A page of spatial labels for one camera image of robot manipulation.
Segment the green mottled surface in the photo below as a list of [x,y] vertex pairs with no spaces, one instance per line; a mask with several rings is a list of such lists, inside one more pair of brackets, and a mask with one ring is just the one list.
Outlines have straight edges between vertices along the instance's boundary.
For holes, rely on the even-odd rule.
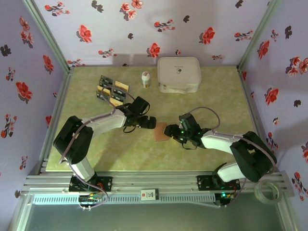
[[[151,86],[142,88],[141,73],[148,71]],[[161,93],[158,90],[157,68],[144,67],[77,67],[70,82],[57,133],[72,115],[79,118],[104,114],[112,110],[97,99],[95,91],[101,75],[130,86],[129,92],[151,104],[149,116],[158,122],[178,123],[179,115],[198,106],[214,109],[221,118],[217,131],[243,134],[253,129],[244,91],[235,66],[201,68],[202,82],[196,93]],[[193,112],[202,128],[217,124],[214,114],[207,110]],[[60,154],[52,148],[47,170],[68,170],[58,164]],[[153,130],[136,129],[130,134],[117,128],[92,139],[87,158],[97,171],[108,170],[214,170],[233,156],[217,150],[184,150],[170,139],[155,142]]]

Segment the clear tape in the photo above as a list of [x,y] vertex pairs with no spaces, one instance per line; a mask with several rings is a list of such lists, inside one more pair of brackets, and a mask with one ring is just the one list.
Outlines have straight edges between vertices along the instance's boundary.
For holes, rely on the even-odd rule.
[[[267,186],[268,188],[272,190],[272,193],[273,193],[272,199],[269,199],[264,195],[262,191],[263,186]],[[255,185],[254,191],[255,191],[256,198],[264,204],[276,204],[282,199],[281,188],[276,182],[273,182],[272,180],[260,181],[258,184]]]

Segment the black bracket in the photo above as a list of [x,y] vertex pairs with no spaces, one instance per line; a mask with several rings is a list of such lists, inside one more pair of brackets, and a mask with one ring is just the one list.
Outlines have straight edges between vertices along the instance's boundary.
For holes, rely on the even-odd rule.
[[[89,180],[90,184],[96,185],[104,189],[106,192],[111,192],[112,177],[93,177]],[[69,183],[69,192],[99,192],[98,189],[90,187],[81,182],[76,176],[72,176],[71,182]]]
[[231,180],[230,182],[225,183],[224,185],[216,185],[213,181],[212,175],[197,176],[197,185],[199,191],[217,191],[217,190],[240,190],[239,180]]

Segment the white box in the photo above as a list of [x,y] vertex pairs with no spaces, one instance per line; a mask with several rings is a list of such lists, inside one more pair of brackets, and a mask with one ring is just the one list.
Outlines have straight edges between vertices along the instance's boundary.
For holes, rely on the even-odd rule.
[[157,63],[159,90],[164,93],[196,92],[201,83],[199,61],[195,57],[163,57]]

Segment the small bottle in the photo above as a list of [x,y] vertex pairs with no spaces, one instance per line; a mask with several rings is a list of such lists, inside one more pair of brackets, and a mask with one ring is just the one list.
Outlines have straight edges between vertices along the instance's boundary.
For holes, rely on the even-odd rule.
[[147,71],[144,71],[141,76],[142,84],[144,88],[148,88],[150,86],[150,74]]

